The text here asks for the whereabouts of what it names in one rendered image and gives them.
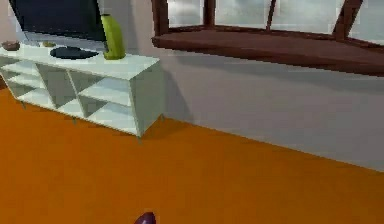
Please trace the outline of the white open shelf unit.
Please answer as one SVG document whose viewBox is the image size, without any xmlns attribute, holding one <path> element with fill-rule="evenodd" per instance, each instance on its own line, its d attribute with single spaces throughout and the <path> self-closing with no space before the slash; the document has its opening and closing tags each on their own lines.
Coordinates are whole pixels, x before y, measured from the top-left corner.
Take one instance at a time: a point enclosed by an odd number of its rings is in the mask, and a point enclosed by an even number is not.
<svg viewBox="0 0 384 224">
<path fill-rule="evenodd" d="M 126 55 L 106 60 L 101 54 L 67 60 L 46 47 L 0 47 L 0 75 L 13 97 L 142 137 L 165 111 L 165 80 L 160 60 Z"/>
</svg>

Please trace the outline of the brown framed window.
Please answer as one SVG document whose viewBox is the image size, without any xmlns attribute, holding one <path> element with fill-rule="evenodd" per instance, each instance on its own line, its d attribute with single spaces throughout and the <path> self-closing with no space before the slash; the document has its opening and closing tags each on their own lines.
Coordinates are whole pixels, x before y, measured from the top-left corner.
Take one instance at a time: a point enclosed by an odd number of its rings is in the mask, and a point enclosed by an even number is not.
<svg viewBox="0 0 384 224">
<path fill-rule="evenodd" d="M 171 27 L 167 0 L 151 0 L 157 48 L 384 77 L 384 45 L 349 36 L 364 0 L 346 0 L 330 34 L 273 30 L 276 0 L 265 28 L 215 23 L 216 0 L 203 0 L 200 25 Z"/>
</svg>

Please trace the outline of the green vase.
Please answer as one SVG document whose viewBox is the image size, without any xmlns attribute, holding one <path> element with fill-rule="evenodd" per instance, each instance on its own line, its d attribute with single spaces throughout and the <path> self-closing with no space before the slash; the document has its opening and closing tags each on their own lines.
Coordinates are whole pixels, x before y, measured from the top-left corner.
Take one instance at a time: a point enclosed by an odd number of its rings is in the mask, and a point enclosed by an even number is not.
<svg viewBox="0 0 384 224">
<path fill-rule="evenodd" d="M 124 58 L 125 47 L 120 25 L 110 14 L 103 14 L 101 21 L 107 45 L 107 50 L 103 53 L 104 58 L 106 60 L 119 60 Z"/>
</svg>

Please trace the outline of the purple rounded object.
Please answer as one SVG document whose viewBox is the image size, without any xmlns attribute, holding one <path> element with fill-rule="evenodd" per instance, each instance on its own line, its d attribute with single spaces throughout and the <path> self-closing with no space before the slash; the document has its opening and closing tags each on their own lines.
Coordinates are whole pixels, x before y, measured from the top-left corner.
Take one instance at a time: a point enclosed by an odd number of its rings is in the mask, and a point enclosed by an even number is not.
<svg viewBox="0 0 384 224">
<path fill-rule="evenodd" d="M 134 224 L 156 224 L 156 216 L 153 212 L 145 212 L 136 219 Z"/>
</svg>

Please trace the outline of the black television set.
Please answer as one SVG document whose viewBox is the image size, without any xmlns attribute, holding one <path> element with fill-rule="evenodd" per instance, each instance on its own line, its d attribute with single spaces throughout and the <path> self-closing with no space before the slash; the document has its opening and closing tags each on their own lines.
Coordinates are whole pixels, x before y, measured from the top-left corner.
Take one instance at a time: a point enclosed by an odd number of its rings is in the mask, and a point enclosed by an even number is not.
<svg viewBox="0 0 384 224">
<path fill-rule="evenodd" d="M 105 42 L 98 0 L 8 0 L 31 40 L 75 38 Z"/>
</svg>

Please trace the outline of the brown bowl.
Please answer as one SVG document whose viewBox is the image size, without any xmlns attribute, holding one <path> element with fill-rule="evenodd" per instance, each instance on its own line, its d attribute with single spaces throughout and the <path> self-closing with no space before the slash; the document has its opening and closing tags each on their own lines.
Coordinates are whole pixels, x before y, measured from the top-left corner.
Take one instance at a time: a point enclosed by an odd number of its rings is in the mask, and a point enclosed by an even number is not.
<svg viewBox="0 0 384 224">
<path fill-rule="evenodd" d="M 17 51 L 20 49 L 20 43 L 18 41 L 5 41 L 1 43 L 1 46 L 6 51 Z"/>
</svg>

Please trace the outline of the black record disc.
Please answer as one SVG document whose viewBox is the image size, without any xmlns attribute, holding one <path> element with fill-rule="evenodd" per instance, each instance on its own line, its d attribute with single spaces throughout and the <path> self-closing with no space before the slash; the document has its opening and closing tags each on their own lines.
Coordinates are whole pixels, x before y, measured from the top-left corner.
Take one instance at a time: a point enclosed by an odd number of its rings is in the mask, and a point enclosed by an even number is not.
<svg viewBox="0 0 384 224">
<path fill-rule="evenodd" d="M 57 47 L 50 51 L 50 55 L 59 59 L 87 59 L 98 55 L 98 52 L 86 51 L 77 47 Z"/>
</svg>

